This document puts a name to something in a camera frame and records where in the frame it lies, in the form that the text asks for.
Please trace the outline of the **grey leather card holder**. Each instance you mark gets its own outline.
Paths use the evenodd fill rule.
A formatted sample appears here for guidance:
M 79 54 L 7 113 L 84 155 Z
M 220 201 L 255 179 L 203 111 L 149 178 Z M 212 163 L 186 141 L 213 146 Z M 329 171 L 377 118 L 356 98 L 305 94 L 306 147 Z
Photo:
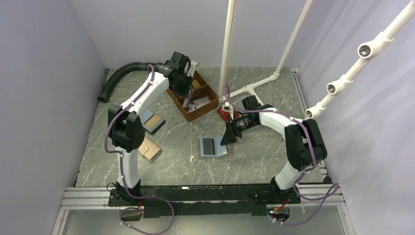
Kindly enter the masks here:
M 214 138 L 200 138 L 200 155 L 202 158 L 216 158 L 230 153 L 226 145 L 220 145 L 222 135 Z

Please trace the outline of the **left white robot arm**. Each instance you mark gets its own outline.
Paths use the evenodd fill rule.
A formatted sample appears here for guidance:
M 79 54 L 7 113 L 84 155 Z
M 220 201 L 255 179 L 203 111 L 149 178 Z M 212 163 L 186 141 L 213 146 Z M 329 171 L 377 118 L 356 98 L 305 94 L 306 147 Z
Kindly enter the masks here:
M 134 71 L 149 71 L 149 76 L 137 91 L 119 106 L 108 109 L 108 129 L 104 140 L 107 153 L 118 158 L 116 189 L 121 199 L 129 206 L 140 201 L 140 177 L 138 174 L 137 150 L 143 144 L 145 129 L 142 125 L 148 108 L 167 89 L 178 95 L 187 95 L 198 67 L 182 53 L 174 52 L 165 63 L 134 62 L 122 66 L 106 82 L 115 85 L 120 79 Z

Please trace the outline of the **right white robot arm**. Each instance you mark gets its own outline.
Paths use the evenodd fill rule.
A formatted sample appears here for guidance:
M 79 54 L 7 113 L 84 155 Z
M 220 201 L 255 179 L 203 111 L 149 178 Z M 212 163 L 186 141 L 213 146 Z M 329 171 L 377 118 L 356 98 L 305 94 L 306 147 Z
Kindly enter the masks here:
M 239 118 L 226 121 L 221 146 L 233 144 L 242 132 L 262 125 L 280 133 L 286 146 L 287 163 L 271 180 L 270 198 L 282 203 L 288 198 L 289 189 L 307 171 L 313 170 L 327 157 L 318 124 L 313 119 L 297 119 L 282 113 L 272 105 L 261 105 L 254 95 L 242 100 L 244 108 Z

